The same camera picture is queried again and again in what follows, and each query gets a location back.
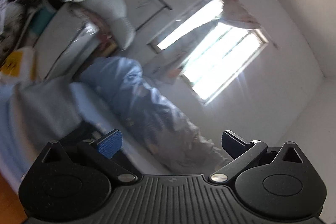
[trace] white bag with yellow label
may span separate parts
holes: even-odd
[[[35,81],[35,50],[23,47],[12,52],[0,68],[0,83],[14,85],[18,82]]]

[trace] wooden floor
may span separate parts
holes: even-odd
[[[26,219],[18,196],[0,174],[0,224],[21,224]]]

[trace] triangular cutout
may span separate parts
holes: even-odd
[[[293,147],[290,147],[287,149],[287,152],[285,154],[285,156],[283,157],[284,161],[290,161],[290,162],[296,162],[296,163],[303,163],[303,161],[301,160],[300,156],[298,155],[298,153],[296,152],[296,150]]]

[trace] window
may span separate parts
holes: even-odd
[[[223,1],[208,0],[200,7],[155,48],[164,50],[194,28],[218,17],[223,11]],[[201,101],[208,102],[243,70],[265,42],[260,31],[220,22],[189,56],[182,77]]]

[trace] ribbed black surface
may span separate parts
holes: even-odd
[[[45,223],[29,219],[28,223]],[[144,176],[120,187],[94,215],[68,223],[90,224],[275,224],[244,209],[230,189],[194,176]],[[298,222],[321,224],[317,218]]]

